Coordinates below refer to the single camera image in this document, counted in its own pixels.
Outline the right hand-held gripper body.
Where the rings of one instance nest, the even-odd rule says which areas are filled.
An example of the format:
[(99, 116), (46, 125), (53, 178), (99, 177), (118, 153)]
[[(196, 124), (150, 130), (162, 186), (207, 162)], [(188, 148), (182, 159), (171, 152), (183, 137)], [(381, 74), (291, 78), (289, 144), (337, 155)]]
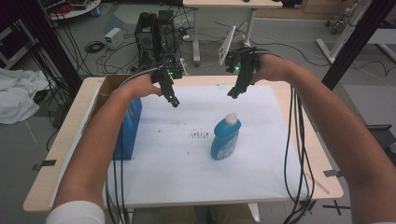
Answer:
[(224, 64), (228, 73), (237, 72), (241, 78), (252, 78), (260, 68), (259, 52), (248, 46), (231, 49), (235, 29), (233, 25), (219, 48), (219, 65)]

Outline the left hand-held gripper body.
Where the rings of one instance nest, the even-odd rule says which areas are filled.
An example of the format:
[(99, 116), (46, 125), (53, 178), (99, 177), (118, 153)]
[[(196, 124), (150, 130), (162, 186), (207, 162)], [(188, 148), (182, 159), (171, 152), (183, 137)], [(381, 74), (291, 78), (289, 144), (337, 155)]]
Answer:
[(180, 79), (187, 74), (186, 64), (182, 58), (166, 58), (155, 66), (151, 82), (159, 84), (173, 83), (174, 79)]

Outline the blue bottle with white cap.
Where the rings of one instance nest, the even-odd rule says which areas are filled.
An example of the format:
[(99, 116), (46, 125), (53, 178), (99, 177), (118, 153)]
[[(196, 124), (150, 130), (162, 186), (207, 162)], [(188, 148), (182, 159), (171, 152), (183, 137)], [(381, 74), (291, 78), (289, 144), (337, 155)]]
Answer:
[(211, 145), (211, 157), (214, 160), (223, 160), (229, 157), (236, 146), (241, 121), (236, 113), (228, 114), (214, 129), (214, 139)]

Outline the person's left hand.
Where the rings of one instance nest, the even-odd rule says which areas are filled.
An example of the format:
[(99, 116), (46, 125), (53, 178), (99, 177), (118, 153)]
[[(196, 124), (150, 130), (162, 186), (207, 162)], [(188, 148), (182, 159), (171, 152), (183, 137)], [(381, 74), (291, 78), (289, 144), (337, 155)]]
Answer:
[(123, 99), (132, 100), (134, 98), (146, 97), (151, 94), (161, 96), (162, 90), (151, 83), (151, 74), (144, 74), (132, 78), (118, 88)]

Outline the person's right hand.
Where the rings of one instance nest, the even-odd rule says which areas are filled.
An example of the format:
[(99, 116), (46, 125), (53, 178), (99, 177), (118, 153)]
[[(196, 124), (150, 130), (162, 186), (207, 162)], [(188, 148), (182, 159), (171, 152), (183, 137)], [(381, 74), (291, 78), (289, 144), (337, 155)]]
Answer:
[(259, 56), (259, 68), (253, 74), (252, 83), (261, 80), (290, 81), (290, 76), (295, 72), (296, 64), (273, 54)]

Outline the black computer tower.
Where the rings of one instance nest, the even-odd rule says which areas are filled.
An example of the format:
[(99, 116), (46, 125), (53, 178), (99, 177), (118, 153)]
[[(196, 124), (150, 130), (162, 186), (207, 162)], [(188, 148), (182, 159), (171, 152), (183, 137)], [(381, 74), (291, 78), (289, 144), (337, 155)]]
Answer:
[(139, 65), (157, 63), (163, 55), (177, 51), (174, 11), (160, 10), (157, 14), (142, 12), (134, 30), (139, 53)]

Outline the cardboard box with blue side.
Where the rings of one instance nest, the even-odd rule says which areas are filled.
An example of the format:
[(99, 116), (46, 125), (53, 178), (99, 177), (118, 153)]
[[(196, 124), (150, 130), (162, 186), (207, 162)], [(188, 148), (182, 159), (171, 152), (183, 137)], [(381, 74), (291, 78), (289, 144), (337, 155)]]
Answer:
[[(88, 120), (84, 123), (87, 126), (102, 105), (106, 102), (111, 93), (126, 79), (125, 75), (108, 75), (104, 78), (100, 88), (93, 95), (93, 105), (89, 110)], [(134, 151), (134, 142), (137, 135), (140, 116), (142, 112), (142, 102), (140, 98), (135, 98), (129, 104), (124, 113), (120, 126), (113, 159), (116, 161), (130, 161)]]

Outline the light wooden desk white legs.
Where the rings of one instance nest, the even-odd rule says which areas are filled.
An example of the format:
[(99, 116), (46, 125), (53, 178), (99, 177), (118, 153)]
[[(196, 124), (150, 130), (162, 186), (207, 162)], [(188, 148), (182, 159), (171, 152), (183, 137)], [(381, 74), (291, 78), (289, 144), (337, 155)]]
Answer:
[(198, 65), (201, 62), (200, 43), (198, 37), (198, 9), (201, 7), (237, 7), (247, 8), (247, 30), (242, 38), (244, 46), (250, 46), (250, 37), (254, 24), (255, 14), (259, 8), (282, 8), (280, 0), (182, 0), (185, 7), (193, 9), (193, 39), (192, 39), (192, 60)]

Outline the small white device box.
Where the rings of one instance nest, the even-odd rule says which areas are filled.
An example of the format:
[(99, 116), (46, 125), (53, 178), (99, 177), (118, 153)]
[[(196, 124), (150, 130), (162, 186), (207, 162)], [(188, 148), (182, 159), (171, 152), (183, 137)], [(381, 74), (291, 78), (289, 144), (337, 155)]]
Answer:
[(116, 49), (124, 41), (121, 28), (113, 28), (105, 35), (105, 40), (110, 49)]

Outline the white table mat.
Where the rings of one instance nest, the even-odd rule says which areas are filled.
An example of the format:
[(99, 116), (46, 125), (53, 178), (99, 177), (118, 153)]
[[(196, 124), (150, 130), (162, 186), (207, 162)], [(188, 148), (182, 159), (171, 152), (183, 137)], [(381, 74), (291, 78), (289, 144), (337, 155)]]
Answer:
[[(280, 105), (268, 85), (233, 100), (226, 86), (178, 87), (180, 104), (143, 98), (132, 158), (109, 166), (108, 192), (131, 207), (252, 203), (309, 194)], [(233, 153), (215, 160), (215, 126), (234, 112)]]

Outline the office chair wheel base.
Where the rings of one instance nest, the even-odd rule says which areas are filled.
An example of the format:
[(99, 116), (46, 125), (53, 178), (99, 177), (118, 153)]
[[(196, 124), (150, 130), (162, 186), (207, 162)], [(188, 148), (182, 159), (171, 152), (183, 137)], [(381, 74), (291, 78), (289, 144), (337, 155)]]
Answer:
[(336, 35), (340, 27), (349, 24), (352, 12), (350, 8), (347, 8), (344, 13), (331, 16), (324, 25), (331, 27), (331, 34)]

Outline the round white table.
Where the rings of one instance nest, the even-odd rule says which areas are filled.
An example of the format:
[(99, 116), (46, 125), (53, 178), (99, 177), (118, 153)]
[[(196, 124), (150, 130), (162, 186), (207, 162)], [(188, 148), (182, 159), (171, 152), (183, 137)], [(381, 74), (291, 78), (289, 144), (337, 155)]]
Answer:
[(47, 7), (46, 12), (53, 21), (64, 20), (91, 13), (100, 3), (101, 0), (59, 0)]

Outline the thin wooden stick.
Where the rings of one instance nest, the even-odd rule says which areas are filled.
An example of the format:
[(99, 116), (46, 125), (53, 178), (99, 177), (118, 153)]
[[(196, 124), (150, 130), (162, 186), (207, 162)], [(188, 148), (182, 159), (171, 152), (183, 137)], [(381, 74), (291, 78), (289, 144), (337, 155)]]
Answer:
[(312, 175), (305, 173), (306, 177), (309, 178), (312, 182), (312, 191), (314, 188), (319, 188), (321, 191), (325, 192), (326, 194), (330, 194), (330, 191), (324, 187), (320, 182), (318, 182)]

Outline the low black metal stand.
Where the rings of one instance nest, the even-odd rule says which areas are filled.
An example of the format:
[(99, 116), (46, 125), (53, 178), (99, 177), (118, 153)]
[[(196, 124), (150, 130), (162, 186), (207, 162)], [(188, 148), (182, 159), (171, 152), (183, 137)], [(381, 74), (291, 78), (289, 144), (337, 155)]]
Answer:
[(366, 125), (367, 129), (370, 132), (384, 132), (388, 131), (392, 125), (391, 124), (367, 124)]

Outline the white crumpled cloth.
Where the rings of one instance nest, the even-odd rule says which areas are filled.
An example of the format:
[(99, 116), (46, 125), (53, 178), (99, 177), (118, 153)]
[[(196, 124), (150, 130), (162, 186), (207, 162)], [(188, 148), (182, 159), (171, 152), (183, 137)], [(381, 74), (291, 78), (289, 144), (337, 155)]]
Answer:
[(42, 71), (0, 68), (0, 124), (24, 121), (39, 109), (35, 95), (49, 85)]

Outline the white sleeve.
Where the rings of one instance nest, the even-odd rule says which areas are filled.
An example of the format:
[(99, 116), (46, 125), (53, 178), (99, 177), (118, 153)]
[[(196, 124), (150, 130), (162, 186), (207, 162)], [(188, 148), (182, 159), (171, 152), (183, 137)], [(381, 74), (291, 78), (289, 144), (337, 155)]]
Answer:
[(91, 202), (74, 201), (53, 209), (45, 224), (105, 224), (103, 209)]

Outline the white metal stand frame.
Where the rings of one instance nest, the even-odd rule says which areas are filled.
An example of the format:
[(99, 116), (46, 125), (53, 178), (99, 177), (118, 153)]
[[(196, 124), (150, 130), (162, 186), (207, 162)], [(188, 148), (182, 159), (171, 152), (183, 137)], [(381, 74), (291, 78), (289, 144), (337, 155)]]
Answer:
[[(322, 39), (318, 38), (316, 40), (319, 48), (330, 63), (335, 61), (336, 56), (352, 35), (352, 32), (358, 25), (358, 22), (373, 1), (374, 0), (352, 0), (352, 4), (347, 7), (350, 8), (352, 12), (349, 24), (339, 28), (337, 34), (340, 35), (332, 48), (329, 49)], [(368, 43), (377, 45), (396, 63), (396, 52), (389, 48), (389, 45), (396, 45), (396, 22), (392, 23), (384, 21), (384, 23), (379, 25), (375, 33), (368, 40)]]

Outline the black metal post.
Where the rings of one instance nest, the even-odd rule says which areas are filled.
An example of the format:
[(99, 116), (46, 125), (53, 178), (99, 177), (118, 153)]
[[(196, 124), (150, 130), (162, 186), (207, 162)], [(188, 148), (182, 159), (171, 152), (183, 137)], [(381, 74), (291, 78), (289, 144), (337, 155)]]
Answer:
[(380, 23), (395, 6), (396, 0), (373, 0), (371, 2), (322, 79), (322, 83), (328, 89), (332, 91), (336, 87), (349, 66), (375, 34)]
[(14, 6), (21, 14), (22, 21), (33, 32), (33, 36), (43, 45), (52, 63), (56, 66), (67, 88), (74, 94), (82, 84), (73, 64), (62, 47), (51, 20), (37, 0), (14, 0)]

